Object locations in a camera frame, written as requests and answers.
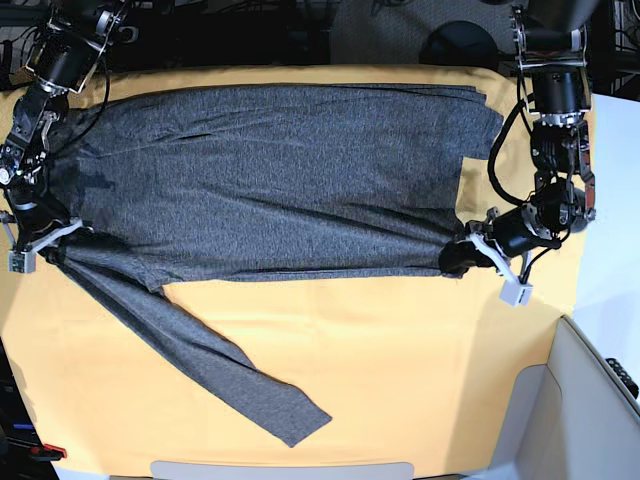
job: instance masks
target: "robotic arm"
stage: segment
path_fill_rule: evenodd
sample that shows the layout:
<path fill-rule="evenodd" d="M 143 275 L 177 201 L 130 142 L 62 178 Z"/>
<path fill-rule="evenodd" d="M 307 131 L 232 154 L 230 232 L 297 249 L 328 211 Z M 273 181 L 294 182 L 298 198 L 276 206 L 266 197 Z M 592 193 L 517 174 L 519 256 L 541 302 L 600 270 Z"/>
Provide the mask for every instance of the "robotic arm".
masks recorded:
<path fill-rule="evenodd" d="M 559 2 L 560 6 L 576 2 Z M 550 5 L 551 2 L 531 2 Z M 551 16 L 551 23 L 558 18 Z M 496 267 L 505 277 L 501 298 L 511 305 L 525 305 L 531 295 L 528 283 L 533 263 L 550 250 L 559 249 L 570 233 L 583 230 L 595 219 L 595 176 L 591 172 L 589 138 L 584 114 L 590 110 L 586 78 L 586 29 L 563 33 L 544 27 L 521 7 L 513 9 L 517 47 L 518 91 L 524 98 L 507 118 L 490 153 L 489 179 L 494 190 L 515 208 L 500 215 L 490 209 L 483 222 L 469 222 L 465 232 L 443 250 L 439 263 L 445 274 L 463 275 L 470 267 Z M 531 78 L 528 95 L 524 76 Z M 495 173 L 498 151 L 509 128 L 525 109 L 538 115 L 531 134 L 531 155 L 537 168 L 535 189 L 527 199 L 505 191 Z M 579 176 L 584 190 L 577 188 Z M 532 249 L 543 252 L 533 260 Z M 520 275 L 509 268 L 511 258 L 522 256 Z"/>
<path fill-rule="evenodd" d="M 30 273 L 35 255 L 60 237 L 83 227 L 47 191 L 49 129 L 68 108 L 69 92 L 79 93 L 94 73 L 129 0 L 54 0 L 46 30 L 27 70 L 34 82 L 13 112 L 13 126 L 0 147 L 0 186 L 13 215 L 0 220 L 12 243 L 9 270 Z M 8 223 L 17 223 L 15 240 Z"/>
<path fill-rule="evenodd" d="M 488 162 L 492 185 L 514 208 L 503 215 L 491 209 L 484 221 L 469 222 L 440 257 L 442 272 L 452 276 L 473 266 L 496 267 L 507 280 L 502 298 L 512 305 L 526 304 L 531 293 L 528 277 L 540 255 L 531 260 L 529 252 L 536 247 L 543 247 L 543 253 L 560 248 L 570 232 L 595 218 L 595 178 L 584 120 L 590 94 L 582 25 L 597 1 L 531 0 L 528 12 L 514 8 L 518 85 L 524 97 L 507 118 Z M 17 102 L 13 127 L 0 147 L 0 187 L 13 212 L 0 214 L 13 244 L 11 271 L 34 271 L 38 251 L 86 228 L 47 190 L 47 136 L 66 112 L 68 93 L 80 92 L 95 71 L 131 4 L 132 0 L 53 1 L 43 40 L 27 66 L 35 81 Z M 526 92 L 524 76 L 531 77 L 532 95 Z M 531 129 L 535 190 L 527 199 L 508 194 L 495 174 L 498 151 L 522 109 L 539 115 Z M 584 191 L 574 185 L 576 176 L 584 182 Z M 17 240 L 7 225 L 11 222 L 18 225 Z M 525 259 L 520 275 L 509 269 L 510 259 L 517 256 Z"/>

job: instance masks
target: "gray long-sleeve shirt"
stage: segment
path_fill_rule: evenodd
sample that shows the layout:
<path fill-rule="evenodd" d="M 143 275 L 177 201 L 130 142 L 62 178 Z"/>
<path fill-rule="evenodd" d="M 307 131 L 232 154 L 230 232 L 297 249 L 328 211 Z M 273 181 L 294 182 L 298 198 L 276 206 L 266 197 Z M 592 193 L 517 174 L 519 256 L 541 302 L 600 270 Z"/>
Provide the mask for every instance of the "gray long-sleeve shirt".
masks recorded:
<path fill-rule="evenodd" d="M 95 234 L 60 268 L 158 353 L 293 446 L 330 421 L 161 286 L 225 279 L 438 275 L 459 231 L 462 157 L 486 158 L 502 118 L 467 87 L 262 86 L 109 105 L 55 160 L 50 187 Z M 72 111 L 54 149 L 96 110 Z"/>

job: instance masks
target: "wire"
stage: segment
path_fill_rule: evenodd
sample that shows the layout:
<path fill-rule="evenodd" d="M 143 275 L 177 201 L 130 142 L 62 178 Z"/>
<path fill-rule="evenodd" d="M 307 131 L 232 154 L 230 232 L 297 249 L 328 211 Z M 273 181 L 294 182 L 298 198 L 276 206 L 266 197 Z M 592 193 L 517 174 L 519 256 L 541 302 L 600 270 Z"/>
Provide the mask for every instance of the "wire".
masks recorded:
<path fill-rule="evenodd" d="M 38 44 L 37 40 L 34 39 L 34 41 L 31 43 L 31 47 L 29 48 L 29 52 L 27 53 L 27 62 L 31 58 L 31 54 L 35 50 L 37 44 Z"/>
<path fill-rule="evenodd" d="M 640 47 L 640 39 L 638 38 L 638 30 L 640 30 L 640 24 L 634 24 L 631 25 L 626 31 L 625 33 L 627 35 L 629 35 L 629 37 L 631 37 L 634 42 L 632 42 L 634 45 L 637 45 Z"/>
<path fill-rule="evenodd" d="M 282 2 L 278 0 L 245 0 L 244 2 L 228 5 L 224 8 L 221 8 L 220 10 L 216 10 L 213 13 L 217 15 L 219 13 L 237 12 L 243 9 L 248 10 L 251 7 L 280 6 L 280 5 L 282 5 Z"/>
<path fill-rule="evenodd" d="M 627 52 L 637 52 L 638 51 L 637 48 L 626 47 L 624 45 L 616 45 L 616 48 L 619 48 L 620 50 L 625 50 Z"/>
<path fill-rule="evenodd" d="M 22 37 L 24 37 L 28 32 L 30 32 L 31 30 L 33 30 L 34 28 L 38 28 L 38 27 L 31 27 L 31 28 L 27 28 L 25 29 L 20 35 L 18 35 L 16 38 L 14 38 L 13 40 L 9 40 L 11 43 L 15 43 L 18 40 L 20 40 Z"/>
<path fill-rule="evenodd" d="M 638 6 L 636 5 L 636 0 L 631 0 L 631 10 L 633 10 L 633 15 L 636 17 L 636 20 L 640 22 L 640 14 L 638 14 Z"/>
<path fill-rule="evenodd" d="M 529 94 L 529 96 L 526 99 L 524 98 L 520 99 L 515 104 L 515 106 L 513 107 L 513 110 L 511 110 L 511 113 L 505 120 L 504 125 L 502 126 L 502 130 L 500 130 L 498 137 L 496 138 L 495 142 L 493 142 L 493 145 L 491 146 L 491 152 L 489 152 L 489 162 L 487 163 L 489 181 L 491 182 L 491 186 L 493 187 L 493 189 L 496 191 L 498 195 L 500 195 L 500 198 L 517 207 L 522 205 L 524 203 L 524 200 L 520 200 L 519 198 L 514 197 L 513 195 L 510 195 L 505 191 L 504 188 L 502 188 L 502 185 L 500 185 L 500 181 L 496 176 L 496 159 L 498 158 L 498 153 L 500 152 L 500 148 L 502 148 L 502 144 L 504 143 L 505 139 L 507 138 L 507 135 L 509 134 L 509 130 L 511 130 L 511 127 L 513 126 L 513 122 L 516 121 L 516 118 L 520 114 L 520 111 L 526 105 L 525 102 L 531 102 L 531 101 L 533 101 L 532 93 Z"/>
<path fill-rule="evenodd" d="M 105 75 L 105 87 L 104 87 L 104 100 L 102 101 L 102 105 L 100 106 L 100 110 L 98 111 L 98 113 L 94 117 L 94 119 L 91 122 L 91 124 L 87 128 L 85 128 L 84 131 L 80 135 L 75 137 L 73 140 L 68 142 L 62 148 L 57 150 L 53 155 L 51 155 L 52 158 L 58 157 L 62 152 L 64 152 L 71 145 L 73 145 L 75 143 L 78 143 L 80 140 L 82 140 L 84 137 L 86 137 L 89 134 L 89 132 L 93 129 L 93 127 L 96 126 L 96 124 L 98 123 L 98 121 L 102 117 L 102 114 L 107 109 L 107 104 L 109 103 L 109 93 L 111 91 L 111 75 L 109 74 L 109 69 L 107 68 L 107 59 L 104 56 L 102 57 L 102 68 L 104 69 L 104 75 Z"/>
<path fill-rule="evenodd" d="M 27 46 L 27 40 L 29 40 L 29 37 L 31 35 L 33 35 L 34 33 L 36 34 L 33 37 L 33 44 L 35 45 L 35 43 L 37 42 L 37 38 L 36 37 L 37 37 L 37 33 L 38 33 L 38 28 L 37 27 L 33 27 L 33 29 L 27 34 L 27 36 L 24 37 L 24 41 L 22 42 L 22 47 L 20 48 L 20 64 L 21 65 L 24 65 L 24 62 L 25 62 L 25 60 L 24 60 L 24 52 L 25 52 L 24 48 Z"/>
<path fill-rule="evenodd" d="M 560 240 L 560 243 L 561 244 L 564 243 L 567 240 L 567 238 L 569 238 L 569 235 L 571 235 L 571 228 L 567 230 L 567 234 L 562 238 L 562 240 Z M 542 252 L 540 252 L 538 255 L 533 257 L 533 260 L 529 262 L 529 265 L 527 265 L 527 268 L 524 271 L 524 273 L 520 275 L 521 283 L 527 283 L 529 281 L 529 276 L 531 275 L 531 267 L 533 266 L 533 264 L 536 263 L 538 260 L 540 260 L 544 255 L 549 253 L 551 250 L 555 250 L 555 249 L 545 248 Z"/>
<path fill-rule="evenodd" d="M 631 45 L 633 45 L 636 48 L 640 48 L 640 43 L 638 43 L 638 40 L 636 38 L 633 38 L 631 36 L 631 34 L 629 34 L 629 32 L 625 32 L 624 30 L 614 30 L 616 33 L 619 33 L 621 35 L 624 35 L 625 37 L 627 37 L 627 40 L 629 40 L 629 43 Z"/>
<path fill-rule="evenodd" d="M 516 83 L 518 85 L 518 102 L 520 102 L 520 100 L 522 100 L 522 92 L 520 91 L 520 88 L 524 85 L 524 78 L 522 77 L 522 72 L 520 71 L 518 71 L 518 79 L 516 80 Z M 527 132 L 529 132 L 529 136 L 531 136 L 533 131 L 529 126 L 529 121 L 527 120 L 527 117 L 525 116 L 524 111 L 525 111 L 525 107 L 522 107 L 520 109 L 520 116 L 522 117 L 522 123 L 524 123 L 524 127 L 527 129 Z"/>

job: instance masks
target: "yellow table surface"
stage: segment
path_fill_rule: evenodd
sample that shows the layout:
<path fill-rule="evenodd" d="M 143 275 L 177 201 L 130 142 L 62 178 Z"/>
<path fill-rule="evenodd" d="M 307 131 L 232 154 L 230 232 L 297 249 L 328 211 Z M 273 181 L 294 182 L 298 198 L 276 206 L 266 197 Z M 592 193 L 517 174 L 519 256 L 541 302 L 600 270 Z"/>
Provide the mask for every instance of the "yellow table surface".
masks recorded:
<path fill-rule="evenodd" d="M 313 67 L 191 70 L 114 78 L 111 99 L 169 89 L 271 83 L 474 85 L 507 115 L 515 87 L 482 69 Z M 99 103 L 97 78 L 72 106 Z M 19 93 L 0 100 L 0 136 Z M 528 137 L 514 125 L 498 158 L 505 188 L 533 188 Z M 461 220 L 508 206 L 486 162 L 465 159 Z M 410 462 L 416 476 L 486 467 L 518 373 L 545 363 L 570 312 L 583 235 L 541 260 L 526 308 L 498 299 L 492 269 L 463 280 L 369 278 L 200 282 L 165 292 L 240 345 L 263 371 L 304 390 L 333 421 L 293 449 L 180 374 L 55 267 L 0 270 L 0 332 L 22 398 L 62 468 L 149 476 L 155 460 L 223 465 Z M 4 241 L 2 250 L 7 248 Z"/>

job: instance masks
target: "gray fabric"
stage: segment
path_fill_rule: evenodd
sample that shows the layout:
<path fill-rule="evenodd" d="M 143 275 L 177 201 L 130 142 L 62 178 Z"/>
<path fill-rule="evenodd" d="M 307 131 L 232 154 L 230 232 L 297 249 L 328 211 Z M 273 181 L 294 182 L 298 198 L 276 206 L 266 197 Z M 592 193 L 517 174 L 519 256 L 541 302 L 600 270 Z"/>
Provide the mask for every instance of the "gray fabric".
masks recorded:
<path fill-rule="evenodd" d="M 264 86 L 109 105 L 50 187 L 93 224 L 63 271 L 180 371 L 293 446 L 330 417 L 172 306 L 177 281 L 438 275 L 463 155 L 502 119 L 466 87 Z M 56 150 L 91 122 L 72 111 Z"/>

